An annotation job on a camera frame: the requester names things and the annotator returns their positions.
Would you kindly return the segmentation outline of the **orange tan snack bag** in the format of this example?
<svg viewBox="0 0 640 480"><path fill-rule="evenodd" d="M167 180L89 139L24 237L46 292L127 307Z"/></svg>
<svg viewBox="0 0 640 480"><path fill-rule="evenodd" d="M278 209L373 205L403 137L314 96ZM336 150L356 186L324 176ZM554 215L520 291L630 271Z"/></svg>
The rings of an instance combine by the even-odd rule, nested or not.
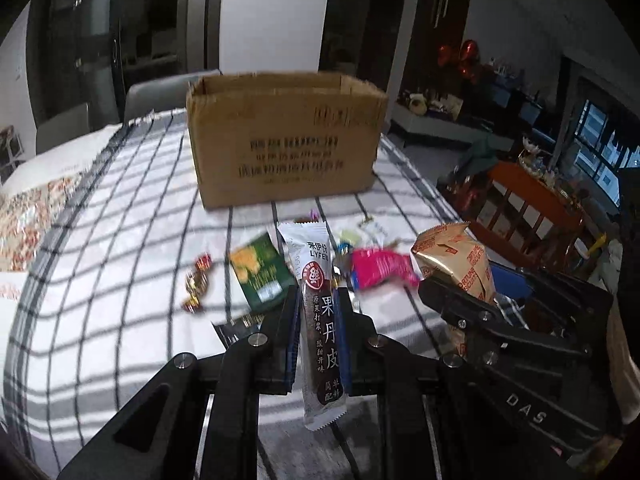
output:
<svg viewBox="0 0 640 480"><path fill-rule="evenodd" d="M483 244L469 236L468 222L446 223L422 232L411 252L424 278L438 275L486 304L496 288Z"/></svg>

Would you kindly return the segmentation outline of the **long dark haw roll packet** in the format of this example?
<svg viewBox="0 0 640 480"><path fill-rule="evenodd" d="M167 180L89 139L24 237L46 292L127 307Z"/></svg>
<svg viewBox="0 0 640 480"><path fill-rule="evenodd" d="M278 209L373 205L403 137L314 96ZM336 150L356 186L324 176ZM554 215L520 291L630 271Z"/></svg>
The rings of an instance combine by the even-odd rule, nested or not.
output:
<svg viewBox="0 0 640 480"><path fill-rule="evenodd" d="M330 237L326 225L318 221L282 222L278 230L299 287L304 425L317 431L346 413Z"/></svg>

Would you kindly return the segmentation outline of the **red wooden chair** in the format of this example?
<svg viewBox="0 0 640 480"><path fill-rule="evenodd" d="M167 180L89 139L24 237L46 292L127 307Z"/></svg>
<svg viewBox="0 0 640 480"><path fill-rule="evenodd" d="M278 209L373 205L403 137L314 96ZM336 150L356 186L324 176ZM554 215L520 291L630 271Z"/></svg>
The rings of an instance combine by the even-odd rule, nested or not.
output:
<svg viewBox="0 0 640 480"><path fill-rule="evenodd" d="M444 195L475 237L510 263L560 272L578 263L582 207L515 162L454 180Z"/></svg>

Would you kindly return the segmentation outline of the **black small packet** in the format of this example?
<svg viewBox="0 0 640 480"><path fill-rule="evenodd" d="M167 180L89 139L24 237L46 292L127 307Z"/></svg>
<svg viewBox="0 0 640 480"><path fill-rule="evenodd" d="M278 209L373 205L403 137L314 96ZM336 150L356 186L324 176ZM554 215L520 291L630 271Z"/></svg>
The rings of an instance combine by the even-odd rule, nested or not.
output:
<svg viewBox="0 0 640 480"><path fill-rule="evenodd" d="M224 348L228 349L238 340L259 332L264 318L263 314L247 313L229 322L214 324L214 330Z"/></svg>

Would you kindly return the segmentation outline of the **pink snack packet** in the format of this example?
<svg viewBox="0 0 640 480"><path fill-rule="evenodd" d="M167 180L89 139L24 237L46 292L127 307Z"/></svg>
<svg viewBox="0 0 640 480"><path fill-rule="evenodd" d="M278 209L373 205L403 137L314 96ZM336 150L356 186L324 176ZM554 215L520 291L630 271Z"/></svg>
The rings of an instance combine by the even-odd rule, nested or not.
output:
<svg viewBox="0 0 640 480"><path fill-rule="evenodd" d="M416 287L420 278L408 255L381 248L357 248L352 252L352 286L369 289L387 281Z"/></svg>

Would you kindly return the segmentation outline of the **white small sachet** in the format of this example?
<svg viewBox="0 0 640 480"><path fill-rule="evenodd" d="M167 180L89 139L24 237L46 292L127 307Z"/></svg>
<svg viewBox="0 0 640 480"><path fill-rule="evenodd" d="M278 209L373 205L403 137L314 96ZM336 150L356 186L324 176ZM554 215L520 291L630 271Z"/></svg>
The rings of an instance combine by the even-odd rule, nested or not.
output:
<svg viewBox="0 0 640 480"><path fill-rule="evenodd" d="M363 244L383 248L387 244L388 234L385 229L372 217L366 217L358 223L358 232Z"/></svg>

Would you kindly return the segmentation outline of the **blue foil candy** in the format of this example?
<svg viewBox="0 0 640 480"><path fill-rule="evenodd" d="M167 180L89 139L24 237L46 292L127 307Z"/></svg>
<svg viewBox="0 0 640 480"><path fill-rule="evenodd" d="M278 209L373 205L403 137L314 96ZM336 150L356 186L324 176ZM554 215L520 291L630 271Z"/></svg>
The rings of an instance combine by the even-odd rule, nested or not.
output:
<svg viewBox="0 0 640 480"><path fill-rule="evenodd" d="M354 284L352 280L352 254L354 250L354 246L349 242L341 242L335 249L332 263L334 274L348 286Z"/></svg>

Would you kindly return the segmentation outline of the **brown wrapped candy left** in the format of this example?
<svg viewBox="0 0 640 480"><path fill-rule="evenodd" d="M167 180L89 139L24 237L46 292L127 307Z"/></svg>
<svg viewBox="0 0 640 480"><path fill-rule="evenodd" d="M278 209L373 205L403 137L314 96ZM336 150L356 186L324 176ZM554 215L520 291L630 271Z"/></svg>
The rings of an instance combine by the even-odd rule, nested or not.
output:
<svg viewBox="0 0 640 480"><path fill-rule="evenodd" d="M208 274L211 268L212 257L208 252L204 252L198 256L191 270L186 274L184 286L188 296L182 303L182 308L186 312L196 313L202 310L202 299L208 291Z"/></svg>

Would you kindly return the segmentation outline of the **plaid grey white tablecloth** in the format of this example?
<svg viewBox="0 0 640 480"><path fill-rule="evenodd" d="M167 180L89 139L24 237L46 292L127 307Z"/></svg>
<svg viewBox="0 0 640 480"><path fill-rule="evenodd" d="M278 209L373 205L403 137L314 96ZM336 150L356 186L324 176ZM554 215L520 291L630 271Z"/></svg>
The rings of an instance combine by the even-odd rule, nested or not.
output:
<svg viewBox="0 0 640 480"><path fill-rule="evenodd" d="M55 477L172 356L223 352L214 324L248 310L229 252L281 222L316 214L338 240L372 217L408 252L419 233L457 220L390 140L373 174L363 193L208 211L183 112L119 130L28 271L1 393L17 448ZM208 291L189 313L184 280L204 252Z"/></svg>

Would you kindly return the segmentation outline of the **green snack packet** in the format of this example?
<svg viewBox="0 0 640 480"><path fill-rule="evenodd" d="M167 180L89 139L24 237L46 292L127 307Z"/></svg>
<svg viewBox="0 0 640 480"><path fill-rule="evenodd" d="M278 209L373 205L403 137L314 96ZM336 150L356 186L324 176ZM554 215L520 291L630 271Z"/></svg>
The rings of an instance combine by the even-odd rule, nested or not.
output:
<svg viewBox="0 0 640 480"><path fill-rule="evenodd" d="M232 250L230 262L253 313L280 306L296 279L267 232Z"/></svg>

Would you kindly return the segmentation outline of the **white low cabinet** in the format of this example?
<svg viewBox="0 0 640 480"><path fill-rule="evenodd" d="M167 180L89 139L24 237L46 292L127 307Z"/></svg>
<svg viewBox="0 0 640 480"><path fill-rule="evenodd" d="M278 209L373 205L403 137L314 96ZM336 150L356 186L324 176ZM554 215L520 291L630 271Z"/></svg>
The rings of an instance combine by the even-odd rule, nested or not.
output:
<svg viewBox="0 0 640 480"><path fill-rule="evenodd" d="M401 128L408 136L426 136L451 143L473 144L486 140L495 150L508 152L514 141L506 136L432 116L418 116L407 107L395 103L390 115L392 124Z"/></svg>

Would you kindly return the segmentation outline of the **red foil balloon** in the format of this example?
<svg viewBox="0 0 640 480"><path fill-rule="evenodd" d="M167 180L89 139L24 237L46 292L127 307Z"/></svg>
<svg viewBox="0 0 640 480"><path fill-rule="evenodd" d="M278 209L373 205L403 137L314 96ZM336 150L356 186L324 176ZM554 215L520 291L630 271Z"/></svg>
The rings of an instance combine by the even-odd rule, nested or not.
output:
<svg viewBox="0 0 640 480"><path fill-rule="evenodd" d="M451 66L463 79L476 84L482 72L480 47L472 39L464 40L459 49L443 44L437 50L437 65L439 67Z"/></svg>

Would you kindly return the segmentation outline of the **floral patterned mat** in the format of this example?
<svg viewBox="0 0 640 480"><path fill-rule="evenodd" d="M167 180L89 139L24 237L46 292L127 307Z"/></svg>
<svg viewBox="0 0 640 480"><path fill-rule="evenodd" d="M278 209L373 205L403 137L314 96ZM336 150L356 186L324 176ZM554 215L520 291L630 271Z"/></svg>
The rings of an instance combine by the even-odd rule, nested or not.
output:
<svg viewBox="0 0 640 480"><path fill-rule="evenodd" d="M64 209L83 174L1 197L1 271L27 271L47 230Z"/></svg>

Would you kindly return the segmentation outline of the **brown cardboard box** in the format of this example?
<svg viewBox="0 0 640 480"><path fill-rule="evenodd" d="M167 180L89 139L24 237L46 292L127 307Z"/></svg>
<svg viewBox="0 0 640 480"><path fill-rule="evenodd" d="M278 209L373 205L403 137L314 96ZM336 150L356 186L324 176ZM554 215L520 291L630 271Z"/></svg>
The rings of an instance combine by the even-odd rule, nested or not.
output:
<svg viewBox="0 0 640 480"><path fill-rule="evenodd" d="M202 77L186 95L205 209L365 191L388 104L339 73Z"/></svg>

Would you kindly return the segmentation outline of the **grey dining chair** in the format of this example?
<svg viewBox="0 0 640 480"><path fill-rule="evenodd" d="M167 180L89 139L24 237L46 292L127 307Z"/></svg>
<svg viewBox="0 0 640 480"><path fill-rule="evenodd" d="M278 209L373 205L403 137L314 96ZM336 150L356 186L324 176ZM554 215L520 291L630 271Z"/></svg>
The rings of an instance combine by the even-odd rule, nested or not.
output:
<svg viewBox="0 0 640 480"><path fill-rule="evenodd" d="M220 70L206 70L157 78L131 86L126 95L124 122L152 112L166 112L186 107L189 89L202 77L220 75Z"/></svg>

